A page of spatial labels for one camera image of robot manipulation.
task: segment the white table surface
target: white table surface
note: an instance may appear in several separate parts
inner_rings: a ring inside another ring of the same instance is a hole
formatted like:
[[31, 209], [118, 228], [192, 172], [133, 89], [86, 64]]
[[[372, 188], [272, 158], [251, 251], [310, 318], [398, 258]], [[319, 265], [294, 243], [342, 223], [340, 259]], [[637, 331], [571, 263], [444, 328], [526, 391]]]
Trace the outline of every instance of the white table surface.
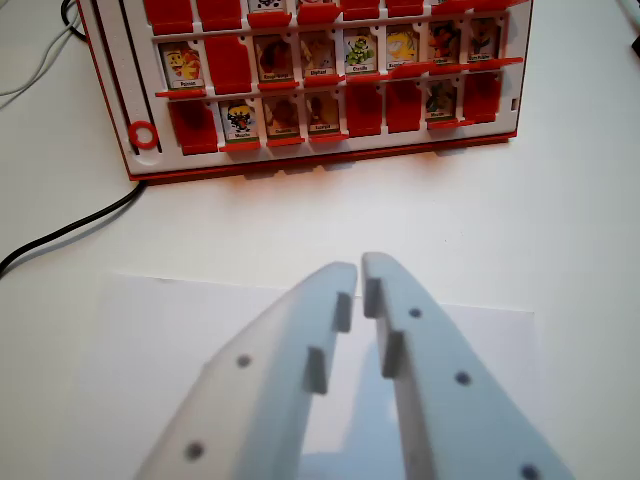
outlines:
[[[0, 87], [59, 2], [0, 10]], [[115, 222], [0, 281], [0, 477], [47, 477], [104, 273], [288, 287], [381, 250], [450, 304], [532, 310], [545, 434], [580, 479], [637, 478], [640, 61], [613, 0], [537, 0], [519, 137], [341, 170], [153, 187]], [[127, 181], [88, 49], [70, 41], [0, 112], [0, 255]]]

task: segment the white cable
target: white cable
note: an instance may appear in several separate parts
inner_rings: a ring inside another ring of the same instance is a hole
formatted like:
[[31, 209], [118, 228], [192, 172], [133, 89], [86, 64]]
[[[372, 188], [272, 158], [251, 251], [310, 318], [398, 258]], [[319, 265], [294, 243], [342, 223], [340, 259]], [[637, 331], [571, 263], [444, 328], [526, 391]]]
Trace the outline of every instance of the white cable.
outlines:
[[67, 44], [67, 42], [71, 39], [71, 37], [73, 36], [72, 33], [69, 33], [65, 39], [62, 41], [62, 43], [58, 46], [58, 48], [53, 52], [53, 55], [51, 56], [51, 59], [49, 61], [49, 63], [47, 63], [47, 65], [44, 67], [44, 69], [42, 69], [40, 71], [40, 73], [38, 74], [38, 76], [36, 78], [33, 79], [33, 81], [27, 85], [25, 88], [23, 88], [22, 90], [18, 91], [14, 96], [12, 96], [11, 98], [9, 98], [9, 100], [7, 100], [6, 102], [0, 104], [0, 111], [2, 111], [4, 109], [4, 107], [6, 107], [7, 105], [9, 105], [10, 103], [12, 103], [16, 98], [18, 98], [20, 95], [22, 95], [24, 92], [26, 92], [29, 88], [31, 88], [38, 80], [40, 80], [40, 78], [49, 71], [49, 69], [53, 66], [54, 62], [58, 59], [58, 56], [60, 55], [60, 53], [62, 52], [62, 50], [64, 49], [65, 45]]
[[[71, 4], [69, 4], [69, 8], [72, 7], [73, 5], [75, 5], [75, 2], [72, 2]], [[80, 23], [81, 23], [81, 20], [79, 18], [79, 12], [76, 11], [76, 14], [73, 17], [73, 20], [71, 20], [69, 25], [67, 25], [67, 27], [64, 30], [62, 30], [60, 33], [58, 33], [56, 35], [56, 37], [53, 39], [53, 41], [47, 46], [47, 49], [45, 50], [44, 55], [42, 57], [42, 60], [40, 61], [40, 64], [38, 65], [38, 69], [31, 76], [31, 78], [29, 80], [27, 80], [23, 85], [21, 85], [17, 89], [14, 89], [14, 90], [11, 90], [11, 91], [8, 91], [8, 92], [1, 92], [0, 93], [0, 96], [6, 96], [6, 95], [14, 94], [6, 102], [0, 104], [0, 111], [3, 110], [7, 105], [12, 103], [16, 98], [18, 98], [24, 92], [26, 92], [29, 88], [31, 88], [38, 80], [40, 80], [40, 78], [42, 78], [42, 76], [44, 74], [46, 74], [49, 71], [49, 69], [53, 66], [55, 61], [60, 56], [60, 53], [62, 53], [62, 50], [64, 49], [64, 47], [67, 44], [67, 42], [69, 41], [69, 39], [73, 36], [73, 34], [71, 32], [69, 32], [69, 29], [72, 26], [77, 28], [80, 25]], [[50, 52], [51, 48], [63, 36], [65, 36], [65, 38], [58, 45], [58, 47], [53, 51], [53, 54], [49, 55], [49, 52]]]
[[36, 71], [33, 72], [33, 75], [31, 75], [31, 77], [24, 82], [22, 85], [20, 85], [19, 87], [16, 87], [12, 90], [6, 90], [4, 92], [0, 92], [0, 97], [4, 97], [6, 95], [11, 95], [14, 93], [18, 93], [21, 90], [26, 90], [27, 88], [29, 88], [38, 78], [38, 74], [40, 73], [40, 70], [42, 70], [43, 65], [45, 64], [45, 62], [47, 61], [47, 56], [49, 55], [49, 51], [53, 48], [53, 46], [56, 44], [56, 42], [58, 40], [60, 40], [60, 38], [69, 31], [69, 29], [72, 26], [75, 26], [75, 23], [78, 20], [78, 12], [76, 11], [75, 16], [73, 17], [73, 20], [71, 20], [71, 22], [69, 23], [69, 25], [67, 25], [64, 30], [62, 30], [60, 33], [58, 33], [55, 38], [49, 43], [49, 45], [47, 45], [47, 49], [44, 51], [44, 55], [42, 55], [42, 59], [40, 60], [40, 64], [38, 65], [38, 67], [36, 68]]

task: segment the black cable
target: black cable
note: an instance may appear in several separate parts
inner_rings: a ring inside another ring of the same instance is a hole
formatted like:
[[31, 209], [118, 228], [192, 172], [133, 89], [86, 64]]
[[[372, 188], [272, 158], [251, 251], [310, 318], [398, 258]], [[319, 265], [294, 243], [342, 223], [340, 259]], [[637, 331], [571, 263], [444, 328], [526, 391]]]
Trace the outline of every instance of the black cable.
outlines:
[[[69, 25], [71, 23], [71, 21], [69, 20], [69, 17], [67, 17], [67, 10], [69, 10], [69, 3], [71, 3], [71, 0], [62, 0], [62, 4], [60, 5], [60, 16], [62, 17], [62, 21], [64, 22], [65, 25]], [[78, 29], [76, 27], [71, 27], [69, 28], [69, 31], [71, 33], [73, 33], [76, 37], [78, 37], [80, 40], [82, 40], [83, 42], [87, 41], [87, 36], [78, 31]]]
[[145, 181], [138, 182], [138, 185], [136, 185], [136, 188], [134, 188], [130, 193], [122, 197], [117, 202], [112, 203], [106, 208], [103, 208], [99, 212], [93, 213], [88, 217], [84, 217], [83, 219], [73, 222], [67, 225], [66, 227], [62, 227], [60, 230], [56, 230], [55, 232], [50, 233], [49, 235], [45, 235], [44, 237], [34, 240], [33, 242], [29, 242], [26, 245], [23, 245], [22, 247], [18, 248], [17, 250], [9, 254], [7, 258], [5, 258], [0, 263], [0, 279], [2, 278], [3, 272], [7, 269], [7, 267], [14, 260], [16, 260], [18, 257], [27, 253], [29, 250], [33, 250], [34, 248], [40, 247], [45, 243], [49, 243], [55, 240], [56, 238], [60, 238], [63, 235], [66, 235], [67, 233], [70, 233], [74, 230], [77, 230], [80, 227], [87, 225], [88, 223], [95, 222], [96, 220], [104, 217], [105, 215], [109, 215], [111, 212], [115, 212], [119, 208], [124, 207], [125, 205], [135, 201], [138, 197], [140, 197], [140, 195], [142, 195], [142, 192], [144, 192], [145, 188], [147, 188], [147, 182]]

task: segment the red ring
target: red ring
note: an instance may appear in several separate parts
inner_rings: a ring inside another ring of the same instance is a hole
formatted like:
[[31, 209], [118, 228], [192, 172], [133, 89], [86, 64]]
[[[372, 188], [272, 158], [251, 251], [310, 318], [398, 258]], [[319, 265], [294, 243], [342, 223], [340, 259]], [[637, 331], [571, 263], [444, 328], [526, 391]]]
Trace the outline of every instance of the red ring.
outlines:
[[[151, 132], [151, 140], [146, 143], [140, 141], [140, 139], [138, 138], [138, 129], [140, 128], [146, 128]], [[138, 148], [141, 148], [143, 150], [151, 150], [158, 144], [158, 131], [156, 130], [156, 127], [154, 127], [151, 123], [139, 120], [129, 125], [129, 140], [131, 140], [131, 143], [133, 143]]]

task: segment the character card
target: character card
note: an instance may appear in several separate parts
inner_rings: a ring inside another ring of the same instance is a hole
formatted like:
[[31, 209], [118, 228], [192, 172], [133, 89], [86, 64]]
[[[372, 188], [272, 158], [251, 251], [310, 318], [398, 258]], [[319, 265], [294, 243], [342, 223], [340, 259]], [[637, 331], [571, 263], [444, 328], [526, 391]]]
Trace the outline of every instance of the character card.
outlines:
[[457, 89], [451, 80], [427, 84], [427, 120], [451, 120], [456, 116]]
[[496, 19], [472, 19], [469, 62], [480, 62], [497, 58], [499, 48], [500, 27], [496, 24]]
[[307, 94], [306, 104], [309, 135], [340, 131], [338, 101], [329, 92]]
[[439, 65], [458, 63], [460, 30], [453, 20], [429, 23], [429, 61]]
[[411, 25], [387, 27], [387, 70], [418, 61], [420, 36]]
[[301, 33], [300, 54], [305, 77], [336, 73], [335, 47], [326, 32]]
[[160, 57], [170, 90], [204, 86], [200, 54], [190, 42], [161, 43]]
[[368, 28], [344, 31], [344, 66], [347, 74], [378, 70], [376, 38]]
[[249, 0], [249, 12], [286, 12], [286, 0]]
[[293, 79], [291, 45], [280, 35], [254, 37], [256, 60], [261, 83]]
[[269, 138], [300, 135], [298, 107], [289, 97], [264, 97], [262, 102]]
[[228, 143], [258, 139], [255, 110], [245, 100], [231, 100], [220, 104], [220, 114]]

